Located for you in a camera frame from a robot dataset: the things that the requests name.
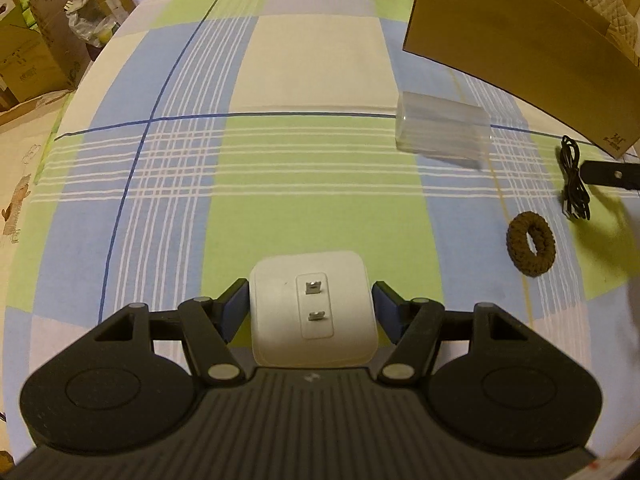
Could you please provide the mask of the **white charger adapter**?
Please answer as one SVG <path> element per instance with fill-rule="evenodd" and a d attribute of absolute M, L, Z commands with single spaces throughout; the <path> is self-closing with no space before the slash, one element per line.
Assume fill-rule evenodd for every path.
<path fill-rule="evenodd" d="M 368 272 L 356 252 L 265 258 L 248 281 L 258 365 L 356 366 L 378 350 Z"/>

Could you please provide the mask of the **clear plastic cup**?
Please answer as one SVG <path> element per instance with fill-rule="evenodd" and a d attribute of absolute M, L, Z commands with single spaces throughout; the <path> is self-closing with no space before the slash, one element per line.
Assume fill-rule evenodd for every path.
<path fill-rule="evenodd" d="M 488 114 L 479 106 L 401 92 L 395 142 L 399 151 L 483 169 L 491 140 Z"/>

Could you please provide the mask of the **brown cardboard boxes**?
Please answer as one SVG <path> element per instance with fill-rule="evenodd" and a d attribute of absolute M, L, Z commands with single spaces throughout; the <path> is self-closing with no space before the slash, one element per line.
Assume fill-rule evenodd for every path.
<path fill-rule="evenodd" d="M 29 0 L 36 28 L 1 22 L 1 79 L 23 103 L 78 87 L 89 62 L 85 43 L 70 29 L 70 0 Z"/>

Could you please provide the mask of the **quilted beige chair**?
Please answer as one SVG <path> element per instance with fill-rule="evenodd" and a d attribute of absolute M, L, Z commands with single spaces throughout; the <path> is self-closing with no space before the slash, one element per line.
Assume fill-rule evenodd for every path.
<path fill-rule="evenodd" d="M 582 0 L 608 22 L 605 38 L 639 66 L 639 25 L 623 0 Z"/>

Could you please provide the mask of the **brown cardboard box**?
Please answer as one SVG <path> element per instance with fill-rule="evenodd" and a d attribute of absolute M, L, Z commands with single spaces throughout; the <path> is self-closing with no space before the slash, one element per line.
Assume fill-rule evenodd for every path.
<path fill-rule="evenodd" d="M 615 158 L 639 139 L 639 58 L 582 0 L 414 0 L 404 49 L 539 108 Z"/>

